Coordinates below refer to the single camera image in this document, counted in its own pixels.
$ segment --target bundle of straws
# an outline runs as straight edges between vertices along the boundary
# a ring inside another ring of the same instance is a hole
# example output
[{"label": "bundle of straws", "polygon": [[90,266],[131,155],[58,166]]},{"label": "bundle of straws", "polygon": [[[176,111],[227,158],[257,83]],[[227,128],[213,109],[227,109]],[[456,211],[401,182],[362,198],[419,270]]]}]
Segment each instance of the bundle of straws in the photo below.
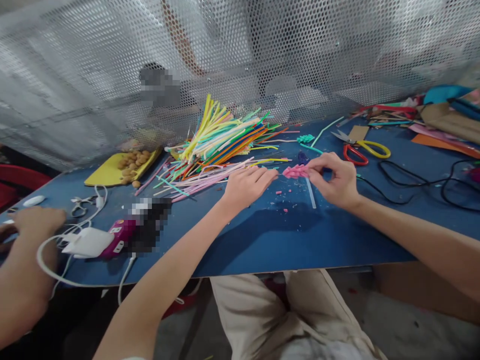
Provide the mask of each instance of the bundle of straws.
[{"label": "bundle of straws", "polygon": [[261,111],[250,112],[243,118],[234,118],[227,108],[221,107],[218,101],[211,99],[208,94],[205,103],[203,116],[198,119],[197,129],[191,139],[184,143],[165,148],[168,151],[175,149],[178,153],[176,161],[170,161],[170,167],[165,166],[168,160],[160,167],[158,172],[164,170],[161,175],[155,174],[160,183],[154,188],[165,184],[168,188],[160,191],[154,196],[165,191],[174,189],[177,194],[172,197],[173,202],[185,199],[187,196],[205,189],[213,184],[221,183],[233,171],[246,166],[254,166],[262,163],[276,161],[286,162],[289,159],[261,159],[260,161],[250,159],[238,162],[227,163],[235,155],[245,155],[251,150],[274,148],[274,146],[253,147],[262,142],[283,133],[275,132],[280,124],[270,126],[264,120],[271,118],[267,112],[262,118],[257,116]]}]

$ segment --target beige pants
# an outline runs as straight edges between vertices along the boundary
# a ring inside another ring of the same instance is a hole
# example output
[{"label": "beige pants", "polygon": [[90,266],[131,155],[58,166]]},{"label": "beige pants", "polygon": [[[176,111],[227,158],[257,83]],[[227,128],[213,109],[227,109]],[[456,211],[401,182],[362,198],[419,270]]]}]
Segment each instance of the beige pants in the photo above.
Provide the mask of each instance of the beige pants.
[{"label": "beige pants", "polygon": [[349,343],[386,359],[362,331],[326,270],[284,275],[289,312],[255,275],[210,278],[232,360],[264,359],[293,337],[307,335],[321,344]]}]

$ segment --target blue table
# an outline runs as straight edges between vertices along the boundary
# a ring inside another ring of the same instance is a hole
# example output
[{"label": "blue table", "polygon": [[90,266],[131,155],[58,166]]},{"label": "blue table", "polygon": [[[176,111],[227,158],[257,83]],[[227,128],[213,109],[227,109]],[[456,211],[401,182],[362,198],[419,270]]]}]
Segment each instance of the blue table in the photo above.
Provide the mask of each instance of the blue table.
[{"label": "blue table", "polygon": [[[358,123],[362,122],[351,121],[341,130],[348,134],[351,127]],[[316,136],[326,124],[325,121],[310,123],[293,127],[291,130],[300,130],[300,135]],[[285,134],[280,138],[296,139],[297,136],[298,134]],[[453,162],[467,159],[460,153],[415,144],[410,141],[413,136],[414,133],[408,129],[384,126],[381,129],[371,129],[367,139],[387,145],[392,152],[390,160],[430,180],[445,177]],[[283,156],[295,160],[300,149],[310,158],[318,155],[312,150],[301,148],[294,142],[280,144],[280,149],[284,151]],[[342,146],[342,142],[329,131],[326,131],[316,144],[316,148],[320,150],[335,151],[338,154],[342,153]],[[258,157],[274,151],[266,150],[264,153],[253,152],[252,154]],[[462,234],[479,238],[480,215],[478,213],[448,206],[441,201],[438,187],[432,187],[429,190],[400,188],[389,183],[379,172],[378,159],[369,154],[367,156],[370,164],[359,167],[358,172],[382,189],[387,196],[401,201],[412,194],[417,194],[409,204],[394,205],[394,208]],[[150,177],[160,162],[161,159],[158,159],[155,166],[144,175],[143,181]],[[280,165],[279,171],[286,166],[287,164]],[[461,171],[464,167],[458,166],[457,176],[461,179],[466,178]],[[47,199],[41,204],[42,206],[63,208],[69,212],[73,205],[70,199],[75,196],[85,198],[94,194],[93,188],[84,186],[83,183],[95,168],[64,173],[31,196],[44,195]],[[150,197],[158,191],[158,189],[152,189],[155,183],[156,181],[144,190],[139,198]],[[157,239],[156,251],[144,253],[137,259],[126,282],[137,282],[220,199],[225,186],[225,183],[217,184],[195,194],[196,201],[186,199],[173,204],[167,225]],[[449,187],[452,188],[449,194],[456,201],[469,206],[479,203],[478,196],[472,196],[468,190],[454,184]],[[366,183],[358,181],[358,189],[366,197],[392,206]],[[276,195],[277,191],[282,191],[282,194]],[[352,267],[414,260],[410,253],[363,221],[327,203],[315,188],[314,196],[317,204],[315,210],[312,209],[306,180],[304,178],[286,179],[281,176],[258,201],[242,211],[225,227],[199,264],[194,276]],[[127,217],[128,209],[132,207],[132,203],[139,202],[139,198],[134,196],[134,189],[131,186],[110,188],[107,204],[94,219],[93,226],[108,231],[116,220]],[[5,214],[0,215],[0,222],[6,219]],[[82,284],[117,285],[127,262],[126,254],[110,261],[77,259],[73,261],[67,278]]]}]

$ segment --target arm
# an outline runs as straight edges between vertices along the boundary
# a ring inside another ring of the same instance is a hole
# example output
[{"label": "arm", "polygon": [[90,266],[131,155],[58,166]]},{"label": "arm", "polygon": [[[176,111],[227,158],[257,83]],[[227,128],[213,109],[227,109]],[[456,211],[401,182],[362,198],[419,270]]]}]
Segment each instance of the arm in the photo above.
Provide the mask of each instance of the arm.
[{"label": "arm", "polygon": [[[40,269],[36,254],[65,218],[63,210],[36,206],[17,213],[15,223],[2,229],[4,235],[19,235],[0,267],[0,349],[30,331],[47,309],[55,281]],[[44,254],[45,263],[55,270],[56,244],[48,244]]]},{"label": "arm", "polygon": [[[357,192],[351,162],[326,153],[308,164],[310,181],[325,199],[359,217],[480,303],[480,241],[369,200]],[[321,176],[332,169],[332,179]]]},{"label": "arm", "polygon": [[241,210],[257,200],[276,170],[251,167],[228,180],[221,200],[141,278],[115,313],[94,359],[152,359],[163,314],[180,294],[208,248]]}]

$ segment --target mesh screen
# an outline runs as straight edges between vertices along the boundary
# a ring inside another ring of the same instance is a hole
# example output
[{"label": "mesh screen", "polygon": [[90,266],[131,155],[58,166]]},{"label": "mesh screen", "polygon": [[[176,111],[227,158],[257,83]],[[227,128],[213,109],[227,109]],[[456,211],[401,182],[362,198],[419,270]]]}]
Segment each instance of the mesh screen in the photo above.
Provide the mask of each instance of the mesh screen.
[{"label": "mesh screen", "polygon": [[454,82],[480,49],[475,0],[9,0],[1,12],[0,143],[58,170],[184,139],[208,93],[237,116],[302,123]]}]

